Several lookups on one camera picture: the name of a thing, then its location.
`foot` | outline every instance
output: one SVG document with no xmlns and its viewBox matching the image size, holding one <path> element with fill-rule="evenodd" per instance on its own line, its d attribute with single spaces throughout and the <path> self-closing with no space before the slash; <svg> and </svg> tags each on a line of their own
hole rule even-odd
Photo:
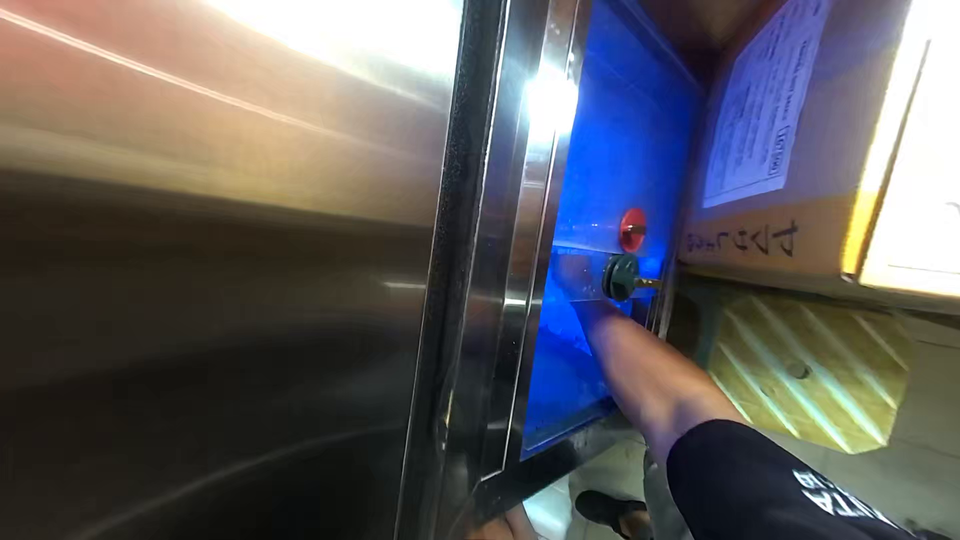
<svg viewBox="0 0 960 540">
<path fill-rule="evenodd" d="M 620 501 L 599 491 L 588 490 L 581 493 L 574 506 L 580 515 L 593 523 L 612 528 L 613 532 L 628 540 L 636 532 L 632 530 L 634 524 L 649 520 L 637 519 L 639 513 L 646 517 L 647 505 L 643 501 Z"/>
</svg>

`black shoe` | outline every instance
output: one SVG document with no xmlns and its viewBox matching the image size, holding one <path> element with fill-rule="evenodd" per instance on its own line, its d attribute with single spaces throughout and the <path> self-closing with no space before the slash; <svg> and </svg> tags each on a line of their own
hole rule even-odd
<svg viewBox="0 0 960 540">
<path fill-rule="evenodd" d="M 620 516 L 629 514 L 635 510 L 646 510 L 647 505 L 643 501 L 620 501 L 599 491 L 588 490 L 577 496 L 577 501 L 573 504 L 580 515 L 584 516 L 593 523 L 606 525 L 613 529 L 620 536 L 630 540 L 622 530 L 620 530 Z"/>
</svg>

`paper label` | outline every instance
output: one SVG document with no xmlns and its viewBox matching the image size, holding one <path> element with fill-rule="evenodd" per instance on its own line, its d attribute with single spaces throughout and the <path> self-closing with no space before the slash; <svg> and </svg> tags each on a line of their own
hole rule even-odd
<svg viewBox="0 0 960 540">
<path fill-rule="evenodd" d="M 829 0 L 789 0 L 737 57 L 713 135 L 704 208 L 786 183 Z"/>
</svg>

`black sleeve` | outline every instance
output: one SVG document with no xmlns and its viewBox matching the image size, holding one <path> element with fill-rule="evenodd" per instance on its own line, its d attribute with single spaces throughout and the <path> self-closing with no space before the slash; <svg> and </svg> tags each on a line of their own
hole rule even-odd
<svg viewBox="0 0 960 540">
<path fill-rule="evenodd" d="M 758 431 L 705 422 L 667 457 L 673 499 L 697 540 L 901 540 L 913 535 Z"/>
</svg>

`red button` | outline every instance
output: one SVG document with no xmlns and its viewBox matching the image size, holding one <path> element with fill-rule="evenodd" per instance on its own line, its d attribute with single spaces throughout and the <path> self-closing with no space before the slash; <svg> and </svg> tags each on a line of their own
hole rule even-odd
<svg viewBox="0 0 960 540">
<path fill-rule="evenodd" d="M 620 220 L 620 247 L 627 253 L 636 253 L 647 235 L 647 215 L 641 209 L 629 209 Z"/>
</svg>

